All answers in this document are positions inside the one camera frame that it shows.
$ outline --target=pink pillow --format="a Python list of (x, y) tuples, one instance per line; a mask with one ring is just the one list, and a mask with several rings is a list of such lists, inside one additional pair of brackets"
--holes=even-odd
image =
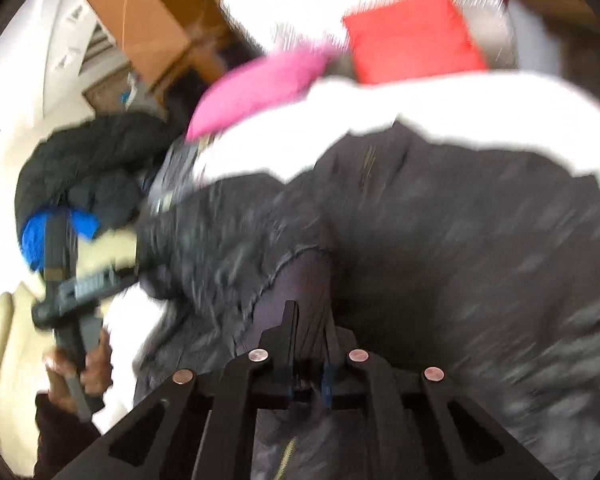
[(256, 112), (300, 97), (325, 70), (331, 54), (299, 47), (254, 59), (213, 83), (187, 130), (187, 140), (224, 130)]

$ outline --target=purple fabric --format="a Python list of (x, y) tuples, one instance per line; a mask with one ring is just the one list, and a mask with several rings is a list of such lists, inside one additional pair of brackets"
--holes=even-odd
[(305, 251), (282, 269), (273, 288), (253, 308), (253, 323), (238, 345), (238, 353), (258, 347), (263, 330), (282, 322), (285, 302), (298, 303), (296, 358), (320, 356), (322, 329), (331, 307), (331, 261), (321, 251)]

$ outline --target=red fabric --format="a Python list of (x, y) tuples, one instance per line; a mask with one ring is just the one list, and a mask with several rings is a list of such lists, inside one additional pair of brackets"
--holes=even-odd
[(361, 83), (488, 69), (452, 0), (400, 0), (344, 24)]

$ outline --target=black metal bracket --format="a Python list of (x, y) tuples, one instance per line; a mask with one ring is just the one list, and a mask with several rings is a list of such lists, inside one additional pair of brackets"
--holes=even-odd
[[(56, 480), (247, 480), (257, 410), (311, 399), (293, 359), (297, 326), (289, 301), (259, 349), (224, 370), (177, 371)], [(555, 480), (450, 378), (392, 368), (333, 319), (324, 337), (322, 396), (332, 410), (365, 414), (370, 478)]]

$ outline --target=hand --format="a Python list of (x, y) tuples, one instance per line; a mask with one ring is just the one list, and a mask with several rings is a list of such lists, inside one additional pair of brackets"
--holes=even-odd
[[(65, 379), (75, 377), (77, 369), (64, 352), (53, 347), (44, 355), (46, 374), (49, 376), (49, 401), (69, 413), (77, 413), (77, 406)], [(80, 382), (87, 394), (99, 396), (112, 385), (111, 346), (109, 333), (100, 330), (100, 344), (86, 357), (86, 369), (80, 374)]]

